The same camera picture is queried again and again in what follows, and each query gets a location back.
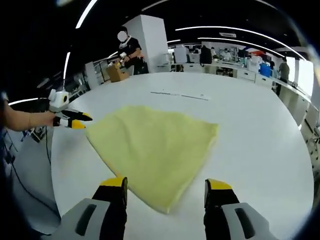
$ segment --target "ceiling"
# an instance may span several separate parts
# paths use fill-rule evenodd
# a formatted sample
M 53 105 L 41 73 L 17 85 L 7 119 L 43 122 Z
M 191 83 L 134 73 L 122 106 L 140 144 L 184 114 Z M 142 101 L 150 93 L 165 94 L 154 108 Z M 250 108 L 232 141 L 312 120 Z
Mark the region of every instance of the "ceiling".
M 79 29 L 75 26 L 90 0 L 69 2 L 58 7 L 54 0 L 6 1 L 8 17 L 4 21 L 2 52 L 9 88 L 34 89 L 44 77 L 63 72 L 67 52 L 71 52 L 67 76 L 81 70 L 87 62 L 109 56 L 119 45 L 119 26 L 139 14 L 163 18 L 168 41 L 194 43 L 199 41 L 198 37 L 221 38 L 221 29 L 175 31 L 178 28 L 229 26 L 259 32 L 289 46 L 301 46 L 288 20 L 255 0 L 208 0 L 198 4 L 168 0 L 143 12 L 141 9 L 158 1 L 99 0 Z M 238 40 L 269 49 L 282 47 L 251 33 L 223 32 L 235 33 Z

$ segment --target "white wall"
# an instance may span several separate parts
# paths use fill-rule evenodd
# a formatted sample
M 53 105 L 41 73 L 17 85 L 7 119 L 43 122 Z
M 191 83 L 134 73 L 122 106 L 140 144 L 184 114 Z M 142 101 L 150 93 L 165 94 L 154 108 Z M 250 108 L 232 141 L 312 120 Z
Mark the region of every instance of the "white wall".
M 316 78 L 316 75 L 314 75 L 314 78 L 313 78 L 313 90 L 312 90 L 311 102 L 318 110 L 320 110 L 320 86 Z M 320 125 L 320 111 L 319 111 L 318 124 Z
M 298 72 L 299 66 L 296 65 L 296 59 L 294 57 L 287 57 L 286 63 L 288 64 L 289 69 L 290 69 L 289 81 L 294 82 L 296 75 L 299 74 L 299 72 Z
M 315 82 L 314 64 L 311 61 L 299 60 L 298 86 L 309 96 L 313 94 Z
M 298 83 L 299 81 L 299 67 L 300 67 L 300 62 L 298 59 L 295 59 L 295 74 L 294 74 L 294 82 Z
M 154 16 L 141 15 L 141 18 L 149 72 L 156 73 L 161 57 L 168 53 L 165 23 L 163 19 Z
M 136 16 L 135 18 L 126 22 L 124 26 L 128 29 L 128 34 L 139 41 L 139 44 L 141 46 L 141 53 L 145 56 L 145 59 L 147 60 L 148 53 L 147 53 L 147 46 L 145 41 L 141 15 Z
M 279 70 L 280 64 L 282 63 L 282 58 L 281 57 L 276 57 L 276 56 L 273 56 L 271 58 L 272 58 L 272 61 L 274 61 L 275 69 Z
M 149 72 L 156 73 L 157 65 L 161 63 L 161 56 L 168 53 L 164 20 L 154 16 L 139 15 L 124 26 L 128 29 L 128 34 L 139 41 Z
M 88 62 L 85 65 L 85 74 L 87 76 L 86 80 L 87 80 L 91 90 L 99 87 L 99 85 L 102 83 L 97 78 L 95 66 L 92 61 Z

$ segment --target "office desk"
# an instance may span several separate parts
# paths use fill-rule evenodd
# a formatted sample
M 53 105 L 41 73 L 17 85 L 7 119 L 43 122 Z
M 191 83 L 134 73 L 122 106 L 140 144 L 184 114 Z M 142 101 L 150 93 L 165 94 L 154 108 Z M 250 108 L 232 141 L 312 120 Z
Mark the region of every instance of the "office desk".
M 177 66 L 177 65 L 183 65 L 188 70 L 193 68 L 194 70 L 192 70 L 191 72 L 204 73 L 204 69 L 202 67 L 200 67 L 199 63 L 170 63 L 170 64 L 158 65 L 157 67 L 158 67 L 158 70 L 160 72 L 170 72 L 171 66 Z M 213 61 L 211 64 L 205 64 L 205 66 L 212 67 L 213 70 L 211 71 L 211 73 L 213 73 L 216 70 L 216 68 L 233 69 L 235 77 L 239 78 L 239 79 L 244 79 L 244 78 L 242 78 L 241 76 L 238 77 L 237 76 L 238 72 L 249 73 L 251 75 L 255 75 L 253 79 L 252 78 L 250 79 L 253 83 L 256 82 L 257 78 L 258 79 L 264 78 L 267 81 L 271 82 L 270 84 L 268 84 L 268 86 L 270 85 L 270 88 L 271 88 L 272 82 L 278 83 L 278 84 L 284 86 L 285 88 L 291 90 L 295 94 L 301 96 L 302 98 L 307 100 L 307 102 L 311 103 L 310 96 L 306 95 L 303 91 L 301 91 L 301 90 L 299 90 L 297 88 L 294 88 L 290 84 L 287 84 L 287 83 L 285 83 L 285 82 L 283 82 L 283 81 L 281 81 L 281 80 L 279 80 L 277 78 L 266 77 L 266 76 L 263 76 L 263 75 L 261 75 L 259 73 L 256 73 L 256 72 L 253 72 L 253 71 L 249 71 L 247 68 L 242 67 L 239 63 L 225 62 L 225 61 L 218 61 L 218 62 Z
M 126 240 L 205 240 L 207 178 L 229 183 L 280 239 L 289 238 L 310 213 L 314 184 L 309 153 L 291 114 L 270 89 L 232 77 L 165 72 L 101 85 L 70 105 L 89 113 L 93 123 L 123 106 L 144 105 L 219 124 L 206 163 L 170 214 L 156 212 L 128 191 Z M 84 131 L 64 127 L 53 133 L 51 168 L 61 215 L 114 177 Z

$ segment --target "human hand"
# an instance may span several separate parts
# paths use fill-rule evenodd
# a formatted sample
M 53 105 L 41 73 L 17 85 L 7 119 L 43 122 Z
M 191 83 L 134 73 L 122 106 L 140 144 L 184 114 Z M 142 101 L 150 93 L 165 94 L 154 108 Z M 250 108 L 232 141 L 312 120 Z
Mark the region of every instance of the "human hand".
M 54 118 L 56 115 L 51 111 L 46 111 L 43 115 L 44 124 L 48 127 L 52 127 L 54 125 Z
M 124 59 L 123 59 L 123 62 L 126 63 L 126 62 L 128 62 L 129 60 L 130 60 L 130 57 L 125 56 Z

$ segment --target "black cable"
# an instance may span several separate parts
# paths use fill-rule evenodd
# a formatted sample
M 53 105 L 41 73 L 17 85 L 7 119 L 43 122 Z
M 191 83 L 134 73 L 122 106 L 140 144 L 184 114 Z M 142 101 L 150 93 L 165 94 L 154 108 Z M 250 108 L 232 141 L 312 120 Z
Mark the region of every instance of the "black cable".
M 5 161 L 6 161 L 6 163 L 7 164 L 9 164 L 9 163 L 12 163 L 13 161 L 12 161 L 12 159 L 8 159 L 8 157 L 10 157 L 11 158 L 11 156 L 10 156 L 10 152 L 9 152 L 9 150 L 8 150 L 8 148 L 7 148 L 7 145 L 6 145 L 6 142 L 5 142 L 5 138 L 4 137 L 2 137 L 2 144 L 3 144 L 3 146 L 4 146 L 4 149 L 5 149 L 5 151 L 6 151 L 6 159 L 5 159 Z
M 34 198 L 34 199 L 37 200 L 38 202 L 40 202 L 40 203 L 42 203 L 43 205 L 45 205 L 48 209 L 50 209 L 50 210 L 54 213 L 54 215 L 56 215 L 56 216 L 60 219 L 59 214 L 57 214 L 57 212 L 56 212 L 54 209 L 52 209 L 48 204 L 46 204 L 45 202 L 41 201 L 39 198 L 37 198 L 36 196 L 34 196 L 32 193 L 30 193 L 30 192 L 26 189 L 26 187 L 23 185 L 23 183 L 21 182 L 21 180 L 20 180 L 20 178 L 19 178 L 19 176 L 18 176 L 18 173 L 17 173 L 17 170 L 16 170 L 16 168 L 15 168 L 15 165 L 14 165 L 13 163 L 11 163 L 11 164 L 12 164 L 13 170 L 14 170 L 14 172 L 15 172 L 16 178 L 18 179 L 18 181 L 19 181 L 19 183 L 21 184 L 22 188 L 23 188 L 32 198 Z
M 6 134 L 9 136 L 10 141 L 11 141 L 11 144 L 12 144 L 12 146 L 14 147 L 15 151 L 16 151 L 16 152 L 18 152 L 18 150 L 17 150 L 16 146 L 14 145 L 14 141 L 12 141 L 12 138 L 11 138 L 11 136 L 10 136 L 10 134 L 9 134 L 8 130 L 6 130 Z
M 51 159 L 49 156 L 49 150 L 48 150 L 48 131 L 47 131 L 47 126 L 45 126 L 45 148 L 46 148 L 46 156 L 48 157 L 50 166 L 51 166 Z

